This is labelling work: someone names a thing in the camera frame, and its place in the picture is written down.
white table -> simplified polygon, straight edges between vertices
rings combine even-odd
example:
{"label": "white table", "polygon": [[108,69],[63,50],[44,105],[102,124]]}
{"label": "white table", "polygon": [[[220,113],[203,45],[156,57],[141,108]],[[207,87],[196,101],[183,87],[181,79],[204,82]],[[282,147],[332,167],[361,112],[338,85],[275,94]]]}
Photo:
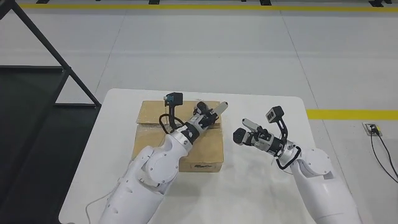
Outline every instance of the white table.
{"label": "white table", "polygon": [[[131,158],[142,101],[162,100],[168,93],[121,89],[108,92],[63,203],[61,223],[88,223],[86,204],[111,191]],[[300,98],[188,92],[183,96],[184,100],[228,102],[223,113],[224,164],[219,173],[179,173],[150,223],[314,223],[293,176],[279,170],[275,163],[271,165],[272,156],[253,147],[238,146],[232,140],[243,118],[278,136],[277,125],[268,124],[265,114],[281,105],[289,139],[302,147],[314,147]],[[102,199],[90,205],[92,223],[98,222],[105,202]]]}

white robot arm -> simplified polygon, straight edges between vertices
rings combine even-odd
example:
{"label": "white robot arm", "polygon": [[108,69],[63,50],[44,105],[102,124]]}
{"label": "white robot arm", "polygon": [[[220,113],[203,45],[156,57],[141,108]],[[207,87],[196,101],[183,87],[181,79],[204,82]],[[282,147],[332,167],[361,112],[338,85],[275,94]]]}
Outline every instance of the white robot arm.
{"label": "white robot arm", "polygon": [[273,155],[282,170],[290,166],[303,202],[317,224],[362,223],[355,201],[335,172],[329,156],[321,149],[301,150],[287,140],[283,115],[280,106],[273,107],[266,114],[269,123],[278,124],[282,133],[280,139],[258,124],[243,119],[243,125],[250,132],[239,128],[234,132],[234,142],[254,146]]}
{"label": "white robot arm", "polygon": [[[165,97],[166,102],[175,102],[173,96],[168,97],[171,98]],[[176,105],[181,105],[182,94],[178,97],[180,103]],[[188,155],[195,140],[215,123],[227,107],[227,102],[222,102],[217,108],[210,109],[204,102],[199,102],[192,118],[179,128],[174,123],[174,118],[178,118],[174,117],[172,107],[173,113],[169,118],[174,131],[165,135],[162,146],[147,146],[130,162],[127,172],[119,179],[116,190],[108,199],[99,223],[148,223],[176,178],[180,158]]]}

power outlet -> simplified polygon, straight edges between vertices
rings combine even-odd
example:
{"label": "power outlet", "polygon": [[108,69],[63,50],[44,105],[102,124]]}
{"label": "power outlet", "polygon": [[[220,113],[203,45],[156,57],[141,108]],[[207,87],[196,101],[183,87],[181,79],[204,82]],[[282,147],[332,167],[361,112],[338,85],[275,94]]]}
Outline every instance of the power outlet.
{"label": "power outlet", "polygon": [[365,129],[365,132],[368,136],[373,136],[373,137],[377,137],[376,133],[371,133],[371,125],[374,124],[377,128],[377,130],[379,130],[379,135],[380,137],[383,136],[383,134],[381,133],[380,127],[376,124],[376,123],[365,123],[363,122],[363,128]]}

white floor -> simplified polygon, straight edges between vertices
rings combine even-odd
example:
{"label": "white floor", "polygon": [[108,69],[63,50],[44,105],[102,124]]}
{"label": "white floor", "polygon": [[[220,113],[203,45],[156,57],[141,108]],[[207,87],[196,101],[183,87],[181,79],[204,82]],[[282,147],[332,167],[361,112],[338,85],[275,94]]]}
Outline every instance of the white floor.
{"label": "white floor", "polygon": [[[51,3],[83,1],[95,3]],[[308,5],[308,0],[273,3]],[[368,6],[364,0],[314,4]],[[398,109],[397,13],[65,9],[26,13],[100,101],[111,88],[133,88],[293,95],[307,108]],[[0,65],[56,64],[13,13],[0,21]],[[67,83],[58,101],[90,102],[74,82]],[[310,124],[317,146],[331,155],[345,178],[363,222],[396,223],[397,184],[378,166],[361,122]],[[397,122],[378,124],[398,164]],[[378,142],[376,150],[386,164]]]}

cardboard box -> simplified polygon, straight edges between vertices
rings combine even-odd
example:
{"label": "cardboard box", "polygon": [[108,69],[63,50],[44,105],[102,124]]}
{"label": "cardboard box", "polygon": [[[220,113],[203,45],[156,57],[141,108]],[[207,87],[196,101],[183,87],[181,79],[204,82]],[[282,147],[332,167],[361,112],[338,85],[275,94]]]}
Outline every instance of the cardboard box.
{"label": "cardboard box", "polygon": [[[192,117],[193,107],[197,101],[184,101],[182,106],[175,107],[175,116],[182,121]],[[211,107],[216,107],[218,101],[205,101]],[[143,101],[137,119],[136,141],[132,158],[146,146],[161,146],[165,133],[159,124],[159,116],[168,112],[164,101]],[[224,162],[223,132],[221,118],[201,135],[194,143],[188,156],[180,159],[180,172],[218,172]]]}

